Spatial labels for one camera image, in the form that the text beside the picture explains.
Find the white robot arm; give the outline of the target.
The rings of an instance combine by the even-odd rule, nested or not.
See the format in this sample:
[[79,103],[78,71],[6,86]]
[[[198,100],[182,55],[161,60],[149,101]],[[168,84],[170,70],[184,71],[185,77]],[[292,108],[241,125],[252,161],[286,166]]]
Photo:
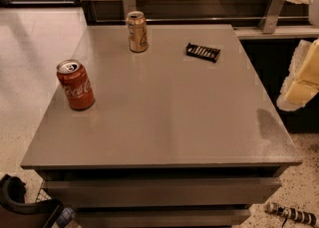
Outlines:
[[[307,4],[311,25],[319,26],[319,0],[285,0]],[[319,93],[319,39],[301,40],[295,49],[276,105],[286,112],[304,108]]]

